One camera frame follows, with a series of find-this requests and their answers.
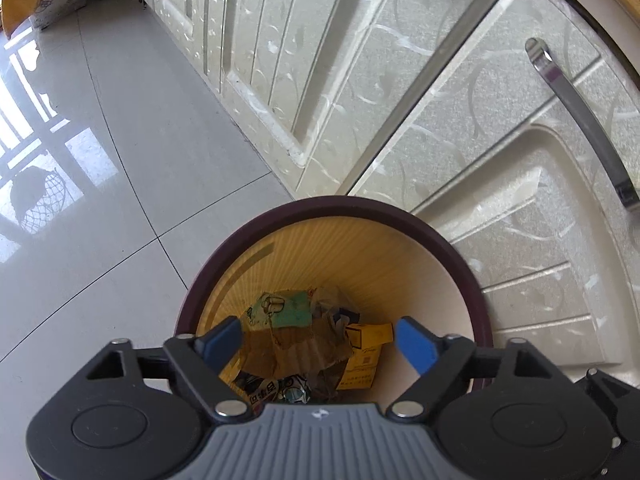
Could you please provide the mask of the green snack wrapper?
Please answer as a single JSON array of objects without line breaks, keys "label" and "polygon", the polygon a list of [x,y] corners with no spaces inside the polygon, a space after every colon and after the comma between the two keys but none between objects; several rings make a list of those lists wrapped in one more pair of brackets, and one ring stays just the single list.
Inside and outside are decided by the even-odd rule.
[{"label": "green snack wrapper", "polygon": [[245,311],[242,320],[250,330],[307,327],[312,321],[309,292],[263,292]]}]

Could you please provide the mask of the round wood-pattern trash bin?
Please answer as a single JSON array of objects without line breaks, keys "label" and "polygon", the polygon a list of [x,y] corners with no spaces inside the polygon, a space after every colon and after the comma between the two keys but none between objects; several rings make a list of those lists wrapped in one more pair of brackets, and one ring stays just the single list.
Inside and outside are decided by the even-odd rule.
[{"label": "round wood-pattern trash bin", "polygon": [[308,292],[364,324],[411,316],[437,335],[494,343],[485,297],[462,255],[418,217],[376,200],[307,198],[250,220],[198,272],[176,331],[204,334],[266,292]]}]

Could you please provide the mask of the yellow paper box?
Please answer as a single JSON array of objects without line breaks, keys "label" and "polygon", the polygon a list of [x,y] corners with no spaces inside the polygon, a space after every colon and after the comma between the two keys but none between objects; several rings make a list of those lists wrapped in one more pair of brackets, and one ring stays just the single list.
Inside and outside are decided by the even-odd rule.
[{"label": "yellow paper box", "polygon": [[395,339],[393,325],[349,324],[345,333],[352,346],[352,356],[346,362],[337,390],[370,389],[378,369],[382,348]]}]

